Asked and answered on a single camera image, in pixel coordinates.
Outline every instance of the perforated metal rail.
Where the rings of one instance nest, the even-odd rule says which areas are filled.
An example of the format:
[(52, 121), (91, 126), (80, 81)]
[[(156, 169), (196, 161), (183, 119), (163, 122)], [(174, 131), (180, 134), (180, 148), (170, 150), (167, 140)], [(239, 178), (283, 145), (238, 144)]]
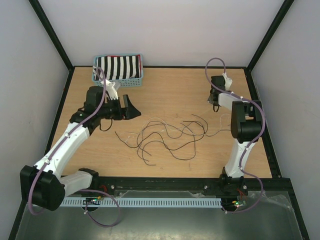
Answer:
[[(66, 197), (61, 207), (84, 207), (90, 197)], [(123, 197), (117, 202), (122, 208), (221, 208), (220, 198), (139, 198)], [(106, 198), (91, 203), (90, 206), (116, 207), (116, 204)]]

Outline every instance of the wooden table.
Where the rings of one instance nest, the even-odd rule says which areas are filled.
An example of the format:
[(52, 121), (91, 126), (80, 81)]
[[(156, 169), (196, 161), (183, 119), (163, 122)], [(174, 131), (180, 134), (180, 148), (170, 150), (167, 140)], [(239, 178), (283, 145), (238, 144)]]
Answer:
[[(221, 69), (209, 69), (209, 76), (220, 75)], [(228, 76), (233, 80), (231, 90), (240, 96), (250, 98), (246, 78), (242, 69), (228, 69)], [(54, 136), (55, 143), (65, 131), (69, 119), (78, 108), (83, 106), (86, 92), (93, 85), (91, 67), (76, 67), (67, 93), (58, 127)], [(230, 129), (230, 112), (221, 107), (213, 112), (213, 106), (207, 103), (210, 85), (206, 80), (204, 69), (194, 68), (145, 68), (141, 87), (124, 87), (118, 90), (118, 95), (128, 94), (132, 104), (142, 113), (142, 116), (131, 120), (114, 121), (108, 132), (97, 128), (93, 134), (76, 151), (67, 164), (63, 174), (69, 175), (79, 168), (89, 168), (99, 172), (100, 176), (114, 177), (181, 177), (181, 178), (217, 178), (229, 160), (234, 139), (230, 131), (221, 131), (215, 136), (196, 142), (196, 155), (191, 160), (177, 160), (172, 157), (163, 144), (153, 142), (145, 147), (151, 156), (144, 153), (149, 160), (149, 166), (137, 156), (137, 149), (127, 147), (115, 134), (130, 145), (136, 144), (137, 134), (125, 132), (141, 131), (146, 121), (159, 117), (170, 125), (182, 127), (182, 121), (199, 120), (192, 114), (204, 118), (208, 122), (208, 134), (222, 129)], [(110, 120), (102, 120), (106, 129)], [(165, 136), (164, 126), (148, 128), (148, 133), (159, 131)], [(192, 131), (201, 134), (201, 127), (194, 126)], [(169, 130), (176, 136), (177, 131)], [(165, 139), (170, 148), (177, 148), (192, 141), (192, 136), (181, 139)], [(174, 153), (179, 158), (190, 158), (194, 154), (194, 144), (188, 144)], [(271, 173), (260, 139), (253, 148), (246, 165), (246, 171), (261, 178), (271, 178)]]

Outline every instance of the gray floor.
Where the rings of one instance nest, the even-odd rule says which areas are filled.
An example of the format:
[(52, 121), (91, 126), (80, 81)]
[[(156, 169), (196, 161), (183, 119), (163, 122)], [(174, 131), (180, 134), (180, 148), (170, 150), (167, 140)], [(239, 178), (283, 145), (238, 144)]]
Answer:
[[(267, 193), (268, 197), (278, 194)], [(60, 207), (40, 216), (26, 209), (16, 239), (300, 240), (294, 212), (274, 201), (279, 199), (264, 199), (249, 212), (227, 215), (218, 208), (122, 208), (122, 221), (112, 228), (95, 225), (80, 207)], [(110, 224), (116, 214), (116, 208), (101, 207), (93, 216)]]

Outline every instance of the black metal frame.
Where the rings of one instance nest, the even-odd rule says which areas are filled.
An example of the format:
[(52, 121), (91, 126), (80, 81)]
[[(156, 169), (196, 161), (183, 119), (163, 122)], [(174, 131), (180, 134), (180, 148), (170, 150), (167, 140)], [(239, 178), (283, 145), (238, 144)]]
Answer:
[[(41, 7), (38, 0), (29, 0), (35, 13), (37, 14), (39, 20), (41, 21), (43, 27), (48, 33), (50, 39), (52, 40), (54, 46), (56, 47), (58, 53), (60, 54), (62, 60), (64, 61), (69, 74), (65, 83), (64, 91), (61, 97), (61, 101), (54, 119), (50, 137), (45, 149), (48, 152), (53, 143), (54, 135), (58, 126), (58, 122), (62, 113), (62, 109), (67, 97), (69, 86), (74, 74), (75, 67), (72, 65), (66, 51), (64, 50), (61, 42), (58, 39), (49, 19), (47, 18), (43, 8)], [(271, 38), (275, 34), (277, 28), (279, 27), (281, 21), (285, 17), (289, 8), (291, 7), (294, 0), (284, 0), (281, 8), (279, 9), (277, 15), (275, 16), (272, 24), (270, 25), (268, 31), (266, 32), (264, 38), (262, 39), (259, 47), (257, 48), (254, 56), (252, 57), (249, 65), (247, 67), (227, 67), (228, 69), (243, 69), (246, 77), (248, 89), (253, 100), (258, 100), (259, 96), (251, 75), (251, 72), (258, 60), (260, 59), (262, 53), (266, 49)], [(145, 68), (193, 68), (193, 69), (203, 69), (203, 66), (144, 66)], [(221, 69), (221, 67), (210, 67), (214, 69)], [(292, 207), (295, 211), (296, 219), (299, 224), (301, 235), (304, 240), (309, 239), (308, 232), (302, 218), (302, 214), (297, 202), (297, 198), (289, 178), (283, 178), (278, 165), (278, 161), (274, 152), (272, 141), (269, 135), (268, 128), (266, 127), (265, 132), (262, 136), (263, 145), (265, 148), (266, 156), (269, 163), (270, 172), (272, 178), (263, 178), (263, 187), (266, 191), (287, 191), (291, 200)], [(176, 191), (190, 191), (190, 192), (203, 192), (207, 195), (215, 195), (221, 198), (227, 198), (229, 196), (224, 195), (219, 192), (218, 185), (219, 178), (157, 178), (157, 177), (99, 177), (101, 183), (106, 185), (110, 192), (114, 190), (176, 190)], [(256, 179), (246, 178), (245, 184), (247, 189), (250, 191), (259, 191), (260, 185)], [(26, 207), (26, 202), (22, 201), (14, 221), (9, 239), (14, 240), (18, 233), (19, 225)]]

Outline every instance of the gray wall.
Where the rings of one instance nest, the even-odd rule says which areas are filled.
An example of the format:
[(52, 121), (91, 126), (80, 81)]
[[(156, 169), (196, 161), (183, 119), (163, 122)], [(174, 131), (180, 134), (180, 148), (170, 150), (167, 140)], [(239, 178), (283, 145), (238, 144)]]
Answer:
[(27, 0), (0, 3), (0, 239), (21, 202), (19, 172), (45, 151), (68, 71)]
[(247, 66), (283, 0), (40, 0), (75, 65), (142, 53), (145, 65)]
[(318, 0), (296, 0), (252, 74), (311, 239), (320, 222), (319, 11)]

